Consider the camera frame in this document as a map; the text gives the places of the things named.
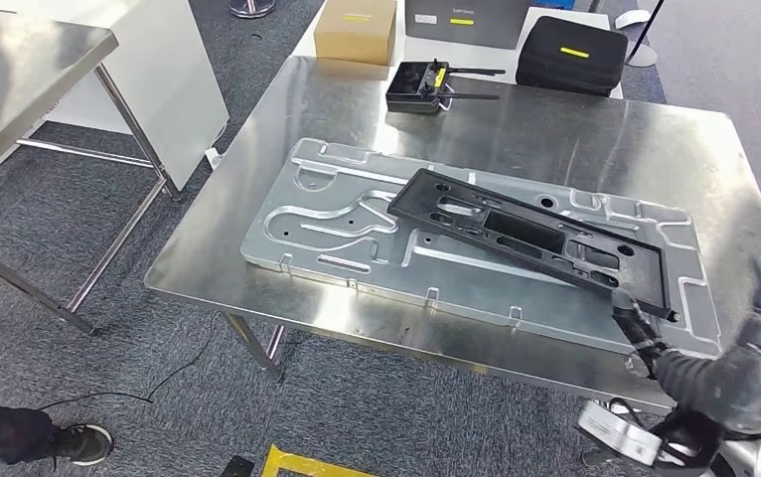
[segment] cardboard box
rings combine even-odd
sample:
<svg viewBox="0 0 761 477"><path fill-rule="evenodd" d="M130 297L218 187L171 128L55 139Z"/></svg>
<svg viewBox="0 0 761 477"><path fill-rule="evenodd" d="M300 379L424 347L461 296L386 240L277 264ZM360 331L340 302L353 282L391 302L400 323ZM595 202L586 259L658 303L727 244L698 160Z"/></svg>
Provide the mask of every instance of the cardboard box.
<svg viewBox="0 0 761 477"><path fill-rule="evenodd" d="M387 66L395 46L395 1L328 0L313 39L319 58Z"/></svg>

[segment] person's leg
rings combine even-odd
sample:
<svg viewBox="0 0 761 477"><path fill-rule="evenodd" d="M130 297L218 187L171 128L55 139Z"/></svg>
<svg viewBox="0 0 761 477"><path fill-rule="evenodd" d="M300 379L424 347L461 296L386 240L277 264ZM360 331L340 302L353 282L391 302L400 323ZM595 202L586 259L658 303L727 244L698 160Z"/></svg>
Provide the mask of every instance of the person's leg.
<svg viewBox="0 0 761 477"><path fill-rule="evenodd" d="M0 460L14 464L45 457L55 429L45 412L0 407Z"/></svg>
<svg viewBox="0 0 761 477"><path fill-rule="evenodd" d="M65 457L76 465L93 465L112 446L111 436L97 425L59 428L40 410L0 407L0 460L7 464Z"/></svg>

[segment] black carrying case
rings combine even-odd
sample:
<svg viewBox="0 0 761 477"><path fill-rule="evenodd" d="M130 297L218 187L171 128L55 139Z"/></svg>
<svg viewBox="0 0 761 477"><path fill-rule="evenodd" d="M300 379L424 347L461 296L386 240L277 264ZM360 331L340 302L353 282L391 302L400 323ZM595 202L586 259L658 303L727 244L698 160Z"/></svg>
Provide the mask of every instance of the black carrying case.
<svg viewBox="0 0 761 477"><path fill-rule="evenodd" d="M608 96L620 82L626 36L553 17L533 25L518 58L518 84Z"/></svg>

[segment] black controller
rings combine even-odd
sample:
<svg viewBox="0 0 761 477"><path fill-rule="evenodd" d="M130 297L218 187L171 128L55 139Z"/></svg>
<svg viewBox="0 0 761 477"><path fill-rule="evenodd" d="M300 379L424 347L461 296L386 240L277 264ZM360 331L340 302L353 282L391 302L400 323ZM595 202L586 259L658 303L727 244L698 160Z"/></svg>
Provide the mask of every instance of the black controller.
<svg viewBox="0 0 761 477"><path fill-rule="evenodd" d="M499 99L496 94L455 92L448 85L451 74L502 75L506 70L451 68L446 62L401 62L389 89L386 90L386 108L390 112L432 114L439 111L442 100Z"/></svg>

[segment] stainless steel table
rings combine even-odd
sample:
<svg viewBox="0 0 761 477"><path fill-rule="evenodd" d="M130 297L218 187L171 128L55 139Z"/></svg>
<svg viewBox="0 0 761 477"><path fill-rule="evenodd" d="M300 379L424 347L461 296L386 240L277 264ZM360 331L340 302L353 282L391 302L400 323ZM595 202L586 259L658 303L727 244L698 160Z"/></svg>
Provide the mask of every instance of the stainless steel table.
<svg viewBox="0 0 761 477"><path fill-rule="evenodd" d="M60 319L88 334L93 333L95 328L77 316L76 311L161 191L166 191L174 198L178 198L179 195L178 190L165 176L155 150L143 134L129 106L101 64L101 61L116 47L117 40L107 29L0 12L0 156L16 142L33 142L21 139L22 135L55 106L56 102L77 82L94 71L129 125L148 160L130 160L130 158L41 141L34 141L37 144L33 145L117 162L132 164L132 161L135 161L135 165L152 168L158 175L157 184L147 194L135 214L67 305L59 304L50 295L0 263L1 279L46 306Z"/></svg>
<svg viewBox="0 0 761 477"><path fill-rule="evenodd" d="M454 85L501 99L455 101L434 116L387 113L388 69L321 62L287 60L146 276L149 288L226 313L274 378L283 328L264 348L244 318L590 398L620 396L646 410L672 404L630 374L622 355L247 264L240 243L289 149L305 136L684 207L723 342L732 339L749 309L751 255L761 252L761 194L728 117L472 79Z"/></svg>

